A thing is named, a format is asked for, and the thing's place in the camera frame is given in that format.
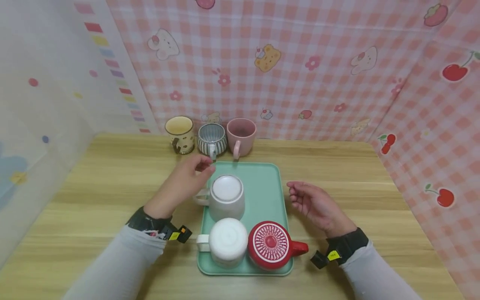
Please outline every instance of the colorful striped border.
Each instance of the colorful striped border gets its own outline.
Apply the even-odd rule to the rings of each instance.
[[[73,5],[79,14],[82,15],[95,15],[95,12],[90,3],[85,2],[74,2]],[[93,23],[89,17],[88,22],[84,22],[85,28],[90,34],[92,41],[98,46],[100,54],[105,58],[105,64],[110,69],[110,73],[115,80],[115,83],[119,87],[120,94],[123,98],[123,101],[127,104],[130,109],[130,114],[135,121],[135,124],[138,127],[139,132],[141,133],[151,133],[148,129],[148,125],[145,122],[145,117],[137,104],[137,100],[133,96],[132,91],[128,87],[128,83],[125,80],[125,76],[120,69],[120,64],[115,60],[115,53],[110,48],[110,43],[107,40],[107,37],[104,35],[103,29],[99,23]]]

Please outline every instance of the wooden table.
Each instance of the wooden table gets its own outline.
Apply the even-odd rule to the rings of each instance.
[[[167,137],[98,135],[0,272],[0,298],[59,299],[182,158]],[[369,144],[257,140],[241,160],[276,164],[285,195],[289,180],[326,189],[423,299],[463,299]],[[342,271],[315,269],[310,254],[286,277],[204,276],[194,244],[202,209],[189,201],[177,209],[174,223],[194,234],[168,244],[139,299],[354,299]],[[287,212],[292,238],[325,251],[323,233]]]

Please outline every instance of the pink checkered backdrop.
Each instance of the pink checkered backdrop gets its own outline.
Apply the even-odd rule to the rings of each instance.
[[[475,0],[107,2],[161,131],[176,115],[247,117],[260,138],[371,142],[463,293],[480,297],[480,54],[465,78],[441,79],[480,51]],[[435,200],[442,188],[453,206]]]

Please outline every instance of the yellow mug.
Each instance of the yellow mug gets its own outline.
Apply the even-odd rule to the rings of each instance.
[[[165,123],[165,130],[175,153],[188,154],[195,147],[193,121],[184,116],[173,117]]]

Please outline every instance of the striped mug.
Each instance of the striped mug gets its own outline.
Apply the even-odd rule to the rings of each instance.
[[[217,155],[224,153],[227,145],[227,135],[222,125],[208,123],[198,130],[198,150],[206,156],[210,156],[212,160],[216,160]]]

